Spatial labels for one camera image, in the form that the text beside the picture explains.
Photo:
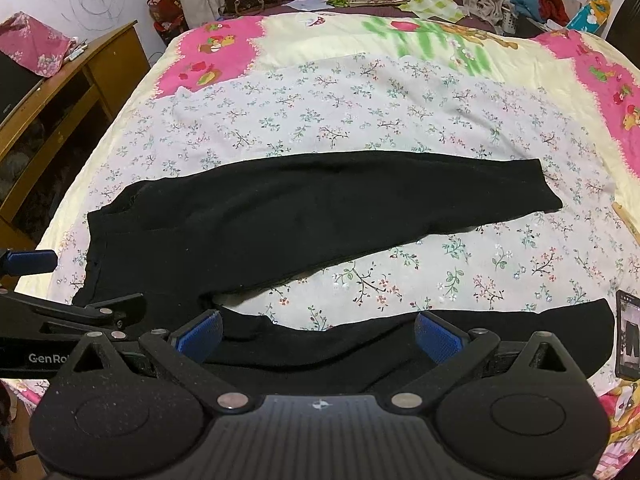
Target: pink cloth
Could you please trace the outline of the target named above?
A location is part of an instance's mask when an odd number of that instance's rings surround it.
[[[186,33],[178,45],[180,60],[158,80],[156,97],[173,95],[181,86],[195,92],[243,75],[257,55],[250,40],[264,34],[262,19],[243,16]]]
[[[591,50],[576,30],[548,32],[535,41],[558,59],[574,60],[575,75],[595,95],[628,171],[640,178],[640,87],[629,70]]]
[[[24,12],[0,25],[0,52],[43,77],[60,70],[71,45],[64,34]]]

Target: tissue box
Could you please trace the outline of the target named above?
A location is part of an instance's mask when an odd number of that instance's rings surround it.
[[[588,0],[566,28],[595,34],[611,12],[610,0]]]

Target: blue cloth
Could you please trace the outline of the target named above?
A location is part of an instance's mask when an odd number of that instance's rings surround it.
[[[515,5],[518,14],[524,14],[540,23],[546,22],[540,16],[540,0],[511,0],[511,3]]]

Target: black cloth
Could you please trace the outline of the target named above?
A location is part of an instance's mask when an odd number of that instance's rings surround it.
[[[638,325],[627,321],[625,324],[625,348],[628,356],[640,357],[640,332]]]
[[[148,313],[128,333],[174,330],[217,294],[561,207],[538,160],[346,152],[227,164],[137,182],[89,213],[74,304],[142,292]]]
[[[249,394],[390,394],[435,364],[414,338],[417,313],[294,330],[266,316],[221,309],[224,339],[204,367]],[[503,341],[527,341],[537,330],[558,336],[586,377],[613,350],[615,318],[606,300],[533,312],[434,310],[468,332],[487,328]]]

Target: phone screen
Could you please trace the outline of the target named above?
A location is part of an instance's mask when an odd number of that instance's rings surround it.
[[[618,291],[618,356],[616,374],[625,379],[640,379],[640,299]]]

